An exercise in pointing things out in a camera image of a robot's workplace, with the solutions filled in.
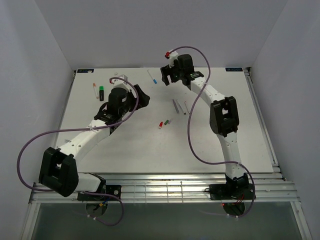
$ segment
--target green highlighter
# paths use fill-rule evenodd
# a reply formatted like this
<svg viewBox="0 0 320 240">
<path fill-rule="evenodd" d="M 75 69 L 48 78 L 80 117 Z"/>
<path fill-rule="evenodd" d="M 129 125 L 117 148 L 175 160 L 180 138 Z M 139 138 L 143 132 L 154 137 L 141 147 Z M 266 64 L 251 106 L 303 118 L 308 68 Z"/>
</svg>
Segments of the green highlighter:
<svg viewBox="0 0 320 240">
<path fill-rule="evenodd" d="M 99 87 L 99 100 L 100 100 L 100 102 L 105 100 L 104 86 Z"/>
</svg>

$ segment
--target white tabletop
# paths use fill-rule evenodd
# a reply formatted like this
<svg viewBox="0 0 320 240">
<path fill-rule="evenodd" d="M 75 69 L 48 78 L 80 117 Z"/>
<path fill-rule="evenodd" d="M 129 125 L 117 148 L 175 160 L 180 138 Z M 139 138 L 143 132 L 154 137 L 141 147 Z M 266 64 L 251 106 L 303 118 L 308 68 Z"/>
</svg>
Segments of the white tabletop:
<svg viewBox="0 0 320 240">
<path fill-rule="evenodd" d="M 151 80 L 147 73 L 157 80 Z M 197 68 L 204 76 L 206 68 Z M 77 73 L 74 79 L 62 129 L 88 126 L 103 102 L 96 99 L 93 83 L 104 86 L 104 97 L 112 89 L 109 78 L 125 74 L 133 84 L 150 96 L 149 105 L 139 109 L 108 138 L 95 146 L 77 166 L 79 172 L 91 173 L 224 173 L 225 166 L 206 165 L 191 153 L 187 139 L 188 114 L 177 114 L 172 99 L 191 108 L 196 94 L 182 82 L 169 86 L 161 81 L 159 68 L 95 69 L 93 73 Z M 242 163 L 253 173 L 273 171 L 263 132 L 243 72 L 226 72 L 212 68 L 209 83 L 237 101 L 240 124 L 238 146 Z M 199 157 L 209 162 L 224 161 L 217 136 L 209 125 L 210 108 L 199 99 L 191 120 L 191 140 Z M 173 118 L 171 124 L 158 129 L 160 122 Z M 60 133 L 56 146 L 71 140 L 76 132 Z"/>
</svg>

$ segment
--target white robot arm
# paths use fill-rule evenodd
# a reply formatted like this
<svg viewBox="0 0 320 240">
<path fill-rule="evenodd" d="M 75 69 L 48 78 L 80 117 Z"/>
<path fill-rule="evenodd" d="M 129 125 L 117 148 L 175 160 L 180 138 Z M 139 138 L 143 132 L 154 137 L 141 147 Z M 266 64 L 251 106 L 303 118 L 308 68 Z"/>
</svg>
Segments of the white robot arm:
<svg viewBox="0 0 320 240">
<path fill-rule="evenodd" d="M 160 70 L 162 81 L 166 86 L 170 84 L 169 78 L 172 83 L 181 80 L 183 85 L 199 94 L 205 85 L 200 97 L 210 107 L 210 127 L 220 141 L 224 160 L 238 163 L 229 163 L 225 166 L 226 192 L 230 196 L 238 195 L 239 191 L 248 188 L 249 180 L 245 170 L 239 166 L 241 158 L 237 142 L 239 116 L 236 99 L 233 96 L 226 97 L 210 84 L 206 84 L 204 75 L 195 71 L 189 54 L 179 55 L 173 51 L 167 52 L 165 57 L 169 60 L 169 64 Z"/>
<path fill-rule="evenodd" d="M 138 85 L 136 110 L 149 104 L 150 97 L 144 94 Z M 75 138 L 57 149 L 49 147 L 43 154 L 39 182 L 64 197 L 73 192 L 105 193 L 106 180 L 92 173 L 78 173 L 77 165 L 87 153 L 101 140 L 110 136 L 120 125 L 123 116 L 132 112 L 137 99 L 132 91 L 121 80 L 115 80 L 113 89 L 99 109 L 97 115 L 87 126 L 89 130 L 80 132 Z"/>
</svg>

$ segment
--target small red part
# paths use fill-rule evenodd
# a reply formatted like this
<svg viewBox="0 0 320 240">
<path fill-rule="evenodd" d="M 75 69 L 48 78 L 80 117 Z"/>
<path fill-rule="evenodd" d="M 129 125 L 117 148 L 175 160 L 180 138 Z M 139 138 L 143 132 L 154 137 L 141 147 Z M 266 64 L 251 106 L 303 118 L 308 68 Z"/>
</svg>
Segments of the small red part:
<svg viewBox="0 0 320 240">
<path fill-rule="evenodd" d="M 168 59 L 168 58 L 169 58 L 169 56 L 170 56 L 170 52 L 169 52 L 169 51 L 167 51 L 167 52 L 166 52 L 166 54 L 165 54 L 164 56 L 165 56 L 165 58 L 166 58 L 166 59 Z"/>
</svg>

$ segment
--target pen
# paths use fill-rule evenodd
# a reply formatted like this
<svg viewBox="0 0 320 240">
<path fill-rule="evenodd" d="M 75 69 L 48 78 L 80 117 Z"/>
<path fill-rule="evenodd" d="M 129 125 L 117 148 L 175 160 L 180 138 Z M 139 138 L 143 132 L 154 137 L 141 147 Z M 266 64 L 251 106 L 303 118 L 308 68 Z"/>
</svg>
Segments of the pen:
<svg viewBox="0 0 320 240">
<path fill-rule="evenodd" d="M 178 109 L 178 107 L 177 107 L 177 104 L 176 104 L 175 100 L 172 99 L 172 102 L 173 102 L 174 108 L 175 108 L 175 110 L 176 110 L 176 113 L 179 114 L 179 109 Z"/>
<path fill-rule="evenodd" d="M 188 107 L 187 107 L 187 101 L 184 101 L 184 105 L 185 105 L 186 111 L 188 112 L 188 114 L 190 114 Z"/>
<path fill-rule="evenodd" d="M 187 113 L 185 112 L 185 110 L 184 110 L 184 109 L 182 108 L 182 106 L 180 105 L 178 99 L 175 100 L 175 101 L 176 101 L 176 103 L 178 104 L 178 106 L 179 106 L 179 108 L 181 109 L 181 111 L 183 112 L 183 114 L 186 115 Z"/>
<path fill-rule="evenodd" d="M 94 90 L 96 99 L 99 99 L 99 96 L 98 96 L 98 92 L 97 92 L 97 88 L 96 88 L 96 84 L 95 84 L 95 83 L 93 83 L 93 90 Z"/>
</svg>

